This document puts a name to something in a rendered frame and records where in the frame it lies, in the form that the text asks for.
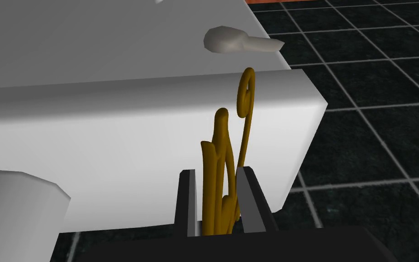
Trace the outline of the curly gold handle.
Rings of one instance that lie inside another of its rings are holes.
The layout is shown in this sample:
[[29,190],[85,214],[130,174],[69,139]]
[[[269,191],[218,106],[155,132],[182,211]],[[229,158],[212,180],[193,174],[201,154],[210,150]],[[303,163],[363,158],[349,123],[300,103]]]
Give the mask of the curly gold handle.
[[251,67],[244,70],[238,85],[236,110],[245,119],[238,163],[229,137],[229,113],[220,108],[214,116],[214,131],[211,141],[202,141],[203,158],[203,199],[202,235],[222,235],[232,232],[239,220],[240,207],[237,197],[236,168],[243,167],[247,152],[254,107],[255,71]]

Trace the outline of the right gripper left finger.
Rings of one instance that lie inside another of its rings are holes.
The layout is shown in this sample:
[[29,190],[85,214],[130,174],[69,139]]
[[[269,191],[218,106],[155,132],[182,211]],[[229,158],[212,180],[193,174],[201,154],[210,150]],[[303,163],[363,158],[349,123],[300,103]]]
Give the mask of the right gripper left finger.
[[198,235],[195,170],[180,172],[175,208],[174,236]]

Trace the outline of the white cabinet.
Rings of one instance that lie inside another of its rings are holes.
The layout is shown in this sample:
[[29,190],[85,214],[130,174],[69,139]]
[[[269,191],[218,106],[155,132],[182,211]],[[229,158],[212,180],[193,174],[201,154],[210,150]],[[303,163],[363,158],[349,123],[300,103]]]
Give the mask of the white cabinet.
[[212,53],[208,30],[266,38],[244,0],[0,0],[0,171],[58,184],[62,232],[171,224],[179,173],[202,185],[200,144],[255,70],[245,164],[278,211],[327,102],[279,52]]

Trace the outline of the white cylinder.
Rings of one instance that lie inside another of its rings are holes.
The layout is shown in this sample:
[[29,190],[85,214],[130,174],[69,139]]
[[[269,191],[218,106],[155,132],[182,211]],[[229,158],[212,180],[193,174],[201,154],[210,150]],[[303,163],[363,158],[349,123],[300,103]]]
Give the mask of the white cylinder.
[[70,200],[55,183],[0,171],[0,262],[49,262]]

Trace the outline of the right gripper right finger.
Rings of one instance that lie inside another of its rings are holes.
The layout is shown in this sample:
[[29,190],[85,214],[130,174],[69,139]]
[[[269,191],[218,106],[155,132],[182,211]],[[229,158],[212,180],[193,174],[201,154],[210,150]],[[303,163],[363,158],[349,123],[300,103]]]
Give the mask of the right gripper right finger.
[[237,168],[238,205],[245,233],[279,230],[253,169]]

